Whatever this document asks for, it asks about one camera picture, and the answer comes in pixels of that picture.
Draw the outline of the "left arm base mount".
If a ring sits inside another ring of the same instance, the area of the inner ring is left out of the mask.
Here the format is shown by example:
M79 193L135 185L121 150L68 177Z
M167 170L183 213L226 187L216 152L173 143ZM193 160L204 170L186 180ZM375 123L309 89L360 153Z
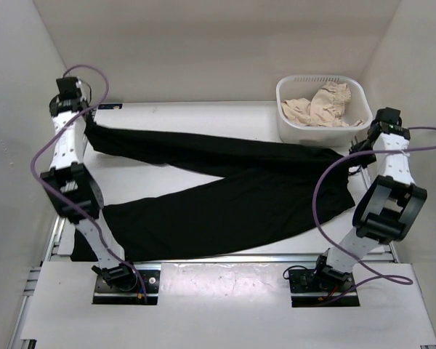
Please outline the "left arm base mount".
M94 305L157 305L161 283L161 266L138 268L138 275L128 266L101 269L93 266L97 278L94 284Z

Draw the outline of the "black trousers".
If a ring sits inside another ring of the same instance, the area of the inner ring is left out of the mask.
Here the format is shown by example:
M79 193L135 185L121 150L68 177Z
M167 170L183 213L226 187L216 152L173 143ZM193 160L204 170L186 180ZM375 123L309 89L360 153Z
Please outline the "black trousers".
M282 241L351 209L348 168L328 148L179 132L114 129L86 136L100 153L211 175L212 182L103 208L134 262L211 257Z

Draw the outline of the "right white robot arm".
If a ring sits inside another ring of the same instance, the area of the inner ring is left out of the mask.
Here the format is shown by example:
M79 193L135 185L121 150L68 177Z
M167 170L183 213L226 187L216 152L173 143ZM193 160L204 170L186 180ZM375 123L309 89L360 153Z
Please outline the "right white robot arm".
M411 135L402 126L400 111L377 111L367 138L351 147L343 162L366 168L377 165L377 176L357 205L352 229L342 241L317 259L312 283L319 290L343 286L354 266L370 251L408 234L425 201L427 191L416 186L409 167Z

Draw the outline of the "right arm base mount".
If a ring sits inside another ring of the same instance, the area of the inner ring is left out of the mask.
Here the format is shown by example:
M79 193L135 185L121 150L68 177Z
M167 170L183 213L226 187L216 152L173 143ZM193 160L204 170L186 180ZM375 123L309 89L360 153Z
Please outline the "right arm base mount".
M314 269L292 265L282 277L289 284L292 308L359 307L358 293L353 289L355 280L349 274L346 281L325 281Z

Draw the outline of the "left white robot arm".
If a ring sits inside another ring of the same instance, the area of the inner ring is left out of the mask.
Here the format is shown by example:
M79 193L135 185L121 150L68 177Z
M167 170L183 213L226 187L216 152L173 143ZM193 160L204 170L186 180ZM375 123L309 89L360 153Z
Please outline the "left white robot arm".
M108 286L122 292L130 292L138 286L138 274L123 264L124 248L113 237L102 214L102 191L84 165L87 145L84 134L86 117L80 116L72 124L68 123L87 106L87 101L83 97L73 100L54 97L51 100L49 111L54 130L59 132L63 127L67 129L55 144L49 171L41 173L40 177L91 217L88 220L51 192L47 193L59 216L67 219L76 229L74 248L89 249L89 259L96 262L92 270Z

